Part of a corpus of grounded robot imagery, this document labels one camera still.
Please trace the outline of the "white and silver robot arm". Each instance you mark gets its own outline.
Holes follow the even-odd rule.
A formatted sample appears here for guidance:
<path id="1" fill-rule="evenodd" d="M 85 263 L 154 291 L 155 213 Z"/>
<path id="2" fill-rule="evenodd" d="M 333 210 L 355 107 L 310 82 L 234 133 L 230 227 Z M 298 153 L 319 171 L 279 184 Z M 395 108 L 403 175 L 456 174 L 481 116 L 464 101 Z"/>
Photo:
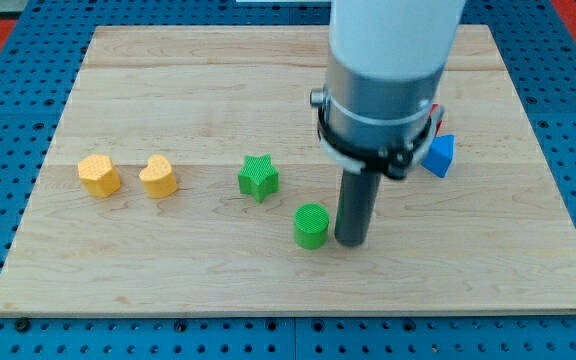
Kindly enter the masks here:
<path id="1" fill-rule="evenodd" d="M 427 155 L 431 107 L 465 0 L 331 4 L 322 89 L 311 93 L 323 147 L 346 171 L 401 180 Z"/>

